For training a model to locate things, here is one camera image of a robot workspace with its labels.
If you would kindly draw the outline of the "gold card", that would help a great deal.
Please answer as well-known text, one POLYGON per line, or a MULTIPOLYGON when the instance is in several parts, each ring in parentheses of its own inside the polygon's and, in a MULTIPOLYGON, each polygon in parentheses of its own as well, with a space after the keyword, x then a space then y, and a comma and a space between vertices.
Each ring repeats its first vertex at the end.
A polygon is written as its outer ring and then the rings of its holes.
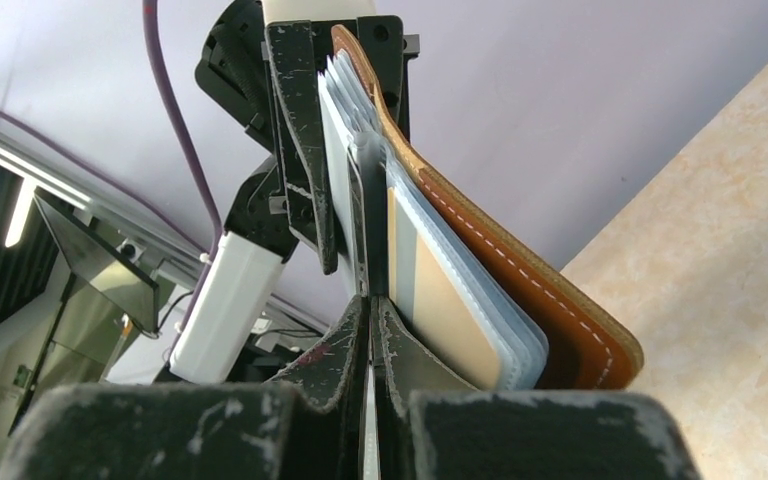
POLYGON ((446 366, 480 389, 503 373, 498 344, 480 326, 480 311, 430 229, 417 224, 406 194, 386 193, 388 294, 409 329, 446 366))

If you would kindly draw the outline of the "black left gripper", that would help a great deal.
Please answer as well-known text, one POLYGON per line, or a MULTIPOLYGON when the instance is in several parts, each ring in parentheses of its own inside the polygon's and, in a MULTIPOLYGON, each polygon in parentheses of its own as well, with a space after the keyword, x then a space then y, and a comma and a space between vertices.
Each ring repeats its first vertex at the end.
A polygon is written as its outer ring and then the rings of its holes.
POLYGON ((333 202, 318 94, 318 73, 339 47, 334 26, 343 26, 364 48, 384 104, 406 137, 411 136, 408 62, 420 52, 420 37, 407 34, 395 15, 276 22, 265 29, 264 60, 273 146, 279 169, 279 211, 291 232, 309 245, 321 270, 337 270, 333 202))

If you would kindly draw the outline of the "ceiling light strips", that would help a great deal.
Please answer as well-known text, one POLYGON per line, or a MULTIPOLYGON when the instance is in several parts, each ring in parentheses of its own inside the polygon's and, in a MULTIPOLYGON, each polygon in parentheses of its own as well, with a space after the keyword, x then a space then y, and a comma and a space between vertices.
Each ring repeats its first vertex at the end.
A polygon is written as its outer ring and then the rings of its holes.
POLYGON ((37 182, 35 180, 22 179, 4 239, 6 248, 13 248, 20 243, 30 216, 36 188, 37 182))

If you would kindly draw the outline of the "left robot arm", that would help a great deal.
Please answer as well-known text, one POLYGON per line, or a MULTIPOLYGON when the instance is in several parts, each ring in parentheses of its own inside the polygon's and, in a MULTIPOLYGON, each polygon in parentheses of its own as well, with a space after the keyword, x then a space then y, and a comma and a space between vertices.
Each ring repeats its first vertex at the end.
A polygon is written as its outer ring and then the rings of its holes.
POLYGON ((407 62, 419 51, 401 18, 372 2, 235 1, 208 33, 195 69, 198 86, 269 152, 246 179, 216 238, 183 330, 160 382, 221 383, 299 244, 332 274, 343 246, 330 185, 319 75, 349 30, 384 79, 385 109, 410 130, 407 62))

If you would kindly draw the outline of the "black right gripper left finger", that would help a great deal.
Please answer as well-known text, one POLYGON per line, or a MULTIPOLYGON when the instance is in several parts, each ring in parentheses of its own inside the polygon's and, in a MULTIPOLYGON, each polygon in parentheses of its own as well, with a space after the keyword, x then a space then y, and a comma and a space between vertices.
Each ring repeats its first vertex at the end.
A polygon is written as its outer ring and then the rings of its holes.
POLYGON ((357 479, 368 302, 261 383, 75 384, 15 431, 0 479, 357 479))

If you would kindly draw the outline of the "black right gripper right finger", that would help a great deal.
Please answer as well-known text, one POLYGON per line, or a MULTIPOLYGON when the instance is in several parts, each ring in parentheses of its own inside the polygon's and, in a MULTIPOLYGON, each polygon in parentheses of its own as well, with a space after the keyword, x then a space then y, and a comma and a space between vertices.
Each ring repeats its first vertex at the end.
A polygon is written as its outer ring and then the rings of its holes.
POLYGON ((629 392, 474 390, 371 302, 384 479, 696 479, 673 417, 629 392))

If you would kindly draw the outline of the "brown leather card holder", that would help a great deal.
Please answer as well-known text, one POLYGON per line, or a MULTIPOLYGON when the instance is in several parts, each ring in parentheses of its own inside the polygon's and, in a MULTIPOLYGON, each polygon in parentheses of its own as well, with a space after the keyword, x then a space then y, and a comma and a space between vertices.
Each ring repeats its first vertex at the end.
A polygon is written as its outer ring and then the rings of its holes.
POLYGON ((384 135, 414 183, 471 254, 547 335, 548 359, 537 387, 627 387, 644 365, 637 339, 427 162, 390 115, 377 72, 359 40, 342 24, 332 26, 331 38, 335 52, 348 54, 376 107, 384 135))

